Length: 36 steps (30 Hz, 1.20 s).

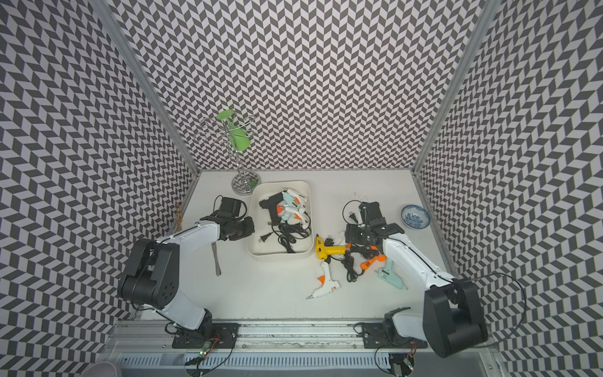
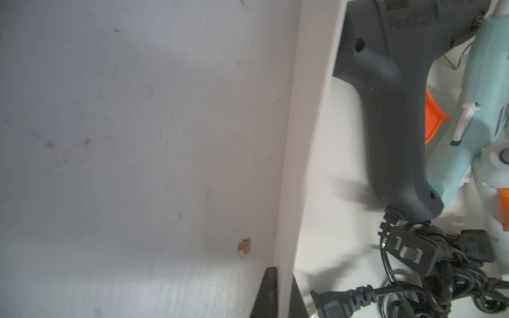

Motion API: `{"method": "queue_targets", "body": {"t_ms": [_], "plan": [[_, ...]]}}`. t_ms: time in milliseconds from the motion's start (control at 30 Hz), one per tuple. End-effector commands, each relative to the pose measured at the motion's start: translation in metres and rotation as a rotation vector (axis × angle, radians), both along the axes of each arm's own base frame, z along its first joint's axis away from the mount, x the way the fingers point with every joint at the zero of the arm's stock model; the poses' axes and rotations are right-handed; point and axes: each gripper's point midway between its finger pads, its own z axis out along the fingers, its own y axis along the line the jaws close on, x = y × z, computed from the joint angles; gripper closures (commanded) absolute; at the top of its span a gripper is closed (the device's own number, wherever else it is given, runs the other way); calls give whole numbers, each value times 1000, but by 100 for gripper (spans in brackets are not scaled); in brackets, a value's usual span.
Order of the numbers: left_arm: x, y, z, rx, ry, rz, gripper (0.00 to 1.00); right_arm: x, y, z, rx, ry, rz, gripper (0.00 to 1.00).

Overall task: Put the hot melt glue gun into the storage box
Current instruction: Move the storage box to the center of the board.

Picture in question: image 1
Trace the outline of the white plastic storage box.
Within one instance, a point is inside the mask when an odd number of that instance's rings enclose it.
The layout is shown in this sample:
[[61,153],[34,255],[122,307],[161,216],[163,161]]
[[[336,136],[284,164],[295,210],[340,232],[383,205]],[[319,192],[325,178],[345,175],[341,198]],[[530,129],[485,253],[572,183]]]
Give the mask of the white plastic storage box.
[[260,262],[303,259],[314,245],[309,184],[303,181],[260,184],[253,192],[248,215],[254,233],[247,250]]

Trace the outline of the black glue gun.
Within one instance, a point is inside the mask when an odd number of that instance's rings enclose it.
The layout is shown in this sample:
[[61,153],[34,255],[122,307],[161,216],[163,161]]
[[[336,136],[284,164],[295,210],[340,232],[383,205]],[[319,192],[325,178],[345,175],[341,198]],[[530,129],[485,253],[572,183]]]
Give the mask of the black glue gun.
[[269,226],[271,229],[270,233],[260,237],[260,241],[265,242],[272,234],[276,234],[279,244],[285,248],[286,252],[288,254],[294,254],[295,251],[292,248],[292,244],[295,243],[295,237],[293,236],[294,226],[282,223],[276,213],[276,205],[281,199],[281,193],[277,193],[259,203],[261,209],[269,211]]

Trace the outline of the white glue gun orange trigger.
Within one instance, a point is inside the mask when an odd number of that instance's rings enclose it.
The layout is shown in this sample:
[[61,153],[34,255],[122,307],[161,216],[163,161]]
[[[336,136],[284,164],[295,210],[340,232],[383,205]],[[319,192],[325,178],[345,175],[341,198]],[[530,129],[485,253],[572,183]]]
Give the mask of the white glue gun orange trigger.
[[290,226],[300,225],[302,229],[309,229],[310,217],[304,210],[279,204],[276,206],[276,212],[282,223]]

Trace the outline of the small white glue gun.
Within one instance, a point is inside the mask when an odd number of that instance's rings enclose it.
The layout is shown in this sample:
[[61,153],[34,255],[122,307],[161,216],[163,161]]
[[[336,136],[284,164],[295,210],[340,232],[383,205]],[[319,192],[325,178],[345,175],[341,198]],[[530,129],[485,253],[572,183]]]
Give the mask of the small white glue gun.
[[282,191],[282,194],[283,194],[283,198],[284,198],[285,200],[289,200],[289,201],[297,201],[297,202],[300,202],[300,203],[301,203],[302,201],[306,201],[306,198],[305,198],[305,197],[304,197],[302,194],[300,194],[300,193],[296,192],[296,191],[295,191],[295,190],[293,190],[292,188],[285,188],[285,189]]

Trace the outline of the mint green glue gun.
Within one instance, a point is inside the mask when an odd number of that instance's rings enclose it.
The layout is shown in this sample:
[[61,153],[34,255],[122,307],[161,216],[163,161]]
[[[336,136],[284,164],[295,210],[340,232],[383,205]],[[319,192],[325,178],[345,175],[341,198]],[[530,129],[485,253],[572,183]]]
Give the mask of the mint green glue gun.
[[282,199],[277,203],[277,205],[279,205],[279,204],[280,205],[287,205],[287,206],[291,206],[291,207],[293,207],[295,209],[298,209],[298,210],[304,210],[304,211],[306,211],[306,201],[302,201],[301,203],[297,202],[297,201],[289,201],[289,200],[285,200],[283,198],[283,194],[282,193],[281,193],[281,196],[282,196]]

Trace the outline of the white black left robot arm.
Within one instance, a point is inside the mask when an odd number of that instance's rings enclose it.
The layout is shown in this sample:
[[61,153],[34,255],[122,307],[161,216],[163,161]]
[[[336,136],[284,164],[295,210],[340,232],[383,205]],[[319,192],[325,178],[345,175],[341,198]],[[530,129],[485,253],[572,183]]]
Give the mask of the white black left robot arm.
[[254,233],[247,205],[223,196],[220,207],[192,227],[156,240],[142,238],[132,247],[119,279],[119,298],[152,309],[180,328],[197,331],[210,312],[180,289],[181,263],[193,251],[216,243],[237,241]]

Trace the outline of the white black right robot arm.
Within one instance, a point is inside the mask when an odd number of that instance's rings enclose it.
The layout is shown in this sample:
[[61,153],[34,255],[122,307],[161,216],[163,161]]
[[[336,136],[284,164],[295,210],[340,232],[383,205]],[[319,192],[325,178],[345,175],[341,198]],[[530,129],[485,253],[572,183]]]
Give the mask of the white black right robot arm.
[[379,203],[361,201],[358,209],[361,222],[346,226],[345,240],[353,246],[377,247],[405,283],[423,292],[416,308],[403,306],[384,315],[386,339],[395,345],[421,340],[441,358],[486,342],[489,334],[477,285],[432,262],[398,224],[388,223]]

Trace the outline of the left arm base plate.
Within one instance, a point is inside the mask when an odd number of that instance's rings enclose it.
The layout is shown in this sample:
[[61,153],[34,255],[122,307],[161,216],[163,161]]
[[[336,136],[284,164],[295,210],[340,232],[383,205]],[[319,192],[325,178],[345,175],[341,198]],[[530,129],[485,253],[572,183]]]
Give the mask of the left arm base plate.
[[236,345],[240,324],[235,322],[217,323],[198,330],[177,328],[172,342],[173,349],[201,349],[206,342],[214,349],[232,349]]

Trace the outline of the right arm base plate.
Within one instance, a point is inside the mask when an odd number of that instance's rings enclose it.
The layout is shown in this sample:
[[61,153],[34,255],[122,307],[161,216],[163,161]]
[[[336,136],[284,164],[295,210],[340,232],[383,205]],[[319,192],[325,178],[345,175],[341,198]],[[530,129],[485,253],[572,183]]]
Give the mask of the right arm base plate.
[[365,349],[404,348],[410,349],[412,345],[418,349],[427,349],[428,343],[420,339],[400,336],[394,328],[389,329],[383,323],[361,322],[354,326],[354,331],[361,337]]

